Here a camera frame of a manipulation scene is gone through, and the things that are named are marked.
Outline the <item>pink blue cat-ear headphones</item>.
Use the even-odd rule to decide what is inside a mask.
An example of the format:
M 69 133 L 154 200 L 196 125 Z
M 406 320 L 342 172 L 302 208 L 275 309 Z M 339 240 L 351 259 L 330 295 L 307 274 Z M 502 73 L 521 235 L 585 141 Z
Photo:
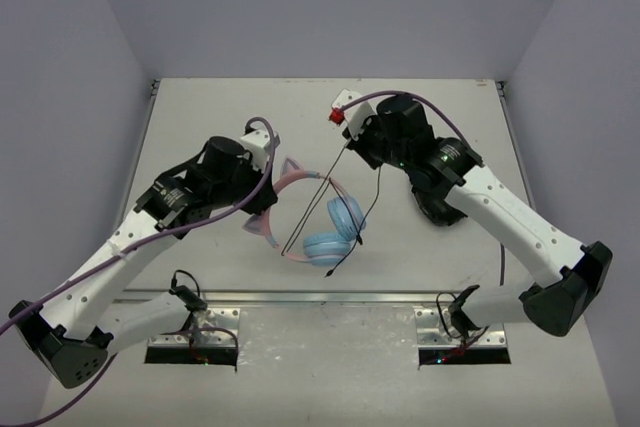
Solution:
M 345 261 L 362 242 L 368 211 L 331 171 L 308 169 L 291 157 L 284 159 L 274 189 L 281 194 L 299 183 L 311 182 L 315 182 L 319 190 L 308 201 L 286 238 L 281 239 L 272 226 L 271 209 L 251 216 L 243 229 L 261 237 L 287 260 L 331 270 Z

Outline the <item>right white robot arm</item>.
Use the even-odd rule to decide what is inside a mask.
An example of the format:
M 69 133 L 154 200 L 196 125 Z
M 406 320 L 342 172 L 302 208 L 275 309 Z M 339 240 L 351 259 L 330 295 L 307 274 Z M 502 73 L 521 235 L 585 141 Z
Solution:
M 600 293 L 612 251 L 545 220 L 497 178 L 462 134 L 437 136 L 425 113 L 430 105 L 416 94 L 387 90 L 334 103 L 329 119 L 345 127 L 347 148 L 371 168 L 387 164 L 407 175 L 432 223 L 468 217 L 528 271 L 522 284 L 462 291 L 448 307 L 462 337 L 496 323 L 521 322 L 566 336 Z

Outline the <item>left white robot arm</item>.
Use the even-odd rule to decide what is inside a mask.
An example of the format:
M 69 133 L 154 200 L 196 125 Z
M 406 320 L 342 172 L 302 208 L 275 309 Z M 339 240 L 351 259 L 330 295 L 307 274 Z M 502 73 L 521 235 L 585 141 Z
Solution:
M 265 130 L 237 140 L 211 137 L 195 156 L 159 174 L 111 237 L 61 286 L 12 308 L 21 338 L 63 387 L 83 385 L 109 357 L 180 331 L 206 311 L 200 295 L 177 282 L 122 314 L 108 308 L 160 254 L 218 218 L 219 209 L 258 214 L 274 205 L 279 143 Z

